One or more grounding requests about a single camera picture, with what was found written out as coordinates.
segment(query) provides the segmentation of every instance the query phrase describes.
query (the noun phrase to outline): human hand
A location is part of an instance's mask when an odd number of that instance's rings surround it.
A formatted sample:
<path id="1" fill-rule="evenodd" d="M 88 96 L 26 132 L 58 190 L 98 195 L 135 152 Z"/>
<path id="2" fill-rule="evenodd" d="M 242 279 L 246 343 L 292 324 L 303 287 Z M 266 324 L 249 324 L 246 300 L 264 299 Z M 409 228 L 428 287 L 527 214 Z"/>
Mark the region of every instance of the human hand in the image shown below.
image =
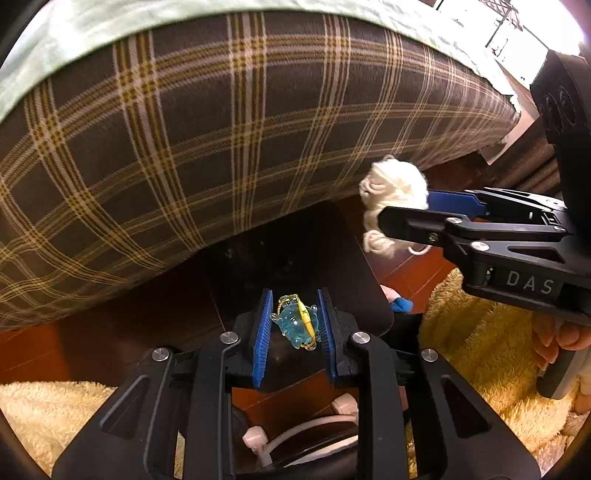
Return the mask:
<path id="1" fill-rule="evenodd" d="M 555 318 L 534 312 L 531 316 L 532 345 L 535 364 L 546 369 L 558 357 L 560 348 L 582 350 L 591 346 L 591 327 L 564 322 L 556 331 Z"/>

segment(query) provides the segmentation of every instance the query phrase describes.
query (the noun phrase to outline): plaid fabric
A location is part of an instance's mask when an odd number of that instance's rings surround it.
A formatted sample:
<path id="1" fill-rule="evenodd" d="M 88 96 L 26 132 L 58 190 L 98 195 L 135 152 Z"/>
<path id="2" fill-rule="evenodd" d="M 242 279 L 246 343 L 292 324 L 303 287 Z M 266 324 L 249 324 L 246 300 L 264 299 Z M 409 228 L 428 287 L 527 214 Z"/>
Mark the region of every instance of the plaid fabric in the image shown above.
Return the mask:
<path id="1" fill-rule="evenodd" d="M 38 85 L 0 125 L 0 325 L 33 325 L 206 245 L 421 168 L 516 121 L 487 81 L 372 24 L 305 13 L 133 35 Z"/>

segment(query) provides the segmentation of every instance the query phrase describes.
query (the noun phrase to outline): white plush toy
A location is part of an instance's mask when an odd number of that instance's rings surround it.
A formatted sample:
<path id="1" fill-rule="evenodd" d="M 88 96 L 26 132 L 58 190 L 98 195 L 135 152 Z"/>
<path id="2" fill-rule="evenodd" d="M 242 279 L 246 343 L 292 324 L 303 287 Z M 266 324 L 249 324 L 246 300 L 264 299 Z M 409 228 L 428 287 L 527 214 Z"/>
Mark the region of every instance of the white plush toy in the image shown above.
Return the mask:
<path id="1" fill-rule="evenodd" d="M 378 215 L 385 207 L 428 208 L 427 181 L 415 165 L 386 155 L 382 161 L 372 163 L 369 173 L 359 183 L 359 195 L 367 208 L 363 215 L 366 230 L 363 249 L 366 252 L 387 258 L 392 258 L 396 250 L 405 247 L 414 255 L 427 252 L 429 247 L 415 252 L 411 248 L 412 242 L 388 238 L 378 226 Z"/>

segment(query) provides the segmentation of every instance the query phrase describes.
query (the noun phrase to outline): blue glass figurine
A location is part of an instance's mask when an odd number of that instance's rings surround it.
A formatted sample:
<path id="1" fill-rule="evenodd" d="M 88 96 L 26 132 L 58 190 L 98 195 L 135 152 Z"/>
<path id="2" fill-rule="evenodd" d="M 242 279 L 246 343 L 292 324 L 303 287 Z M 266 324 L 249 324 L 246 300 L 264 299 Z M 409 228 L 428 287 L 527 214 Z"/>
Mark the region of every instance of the blue glass figurine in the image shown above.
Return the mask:
<path id="1" fill-rule="evenodd" d="M 284 295 L 279 299 L 277 313 L 271 318 L 294 348 L 302 346 L 314 350 L 316 342 L 320 341 L 316 310 L 316 305 L 306 307 L 296 294 Z"/>

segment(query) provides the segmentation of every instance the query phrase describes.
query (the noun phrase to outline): black table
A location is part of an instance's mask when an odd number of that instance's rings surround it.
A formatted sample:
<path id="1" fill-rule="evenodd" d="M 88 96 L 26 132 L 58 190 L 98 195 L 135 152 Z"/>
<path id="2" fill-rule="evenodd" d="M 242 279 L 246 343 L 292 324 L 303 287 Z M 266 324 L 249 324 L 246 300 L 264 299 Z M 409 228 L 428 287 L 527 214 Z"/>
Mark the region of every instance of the black table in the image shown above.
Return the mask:
<path id="1" fill-rule="evenodd" d="M 255 310 L 263 288 L 280 296 L 297 293 L 306 305 L 328 287 L 338 310 L 355 316 L 359 328 L 382 336 L 394 314 L 338 208 L 329 202 L 292 213 L 212 245 L 201 253 L 222 322 Z M 263 390 L 277 390 L 322 370 L 322 348 L 295 350 L 272 328 Z"/>

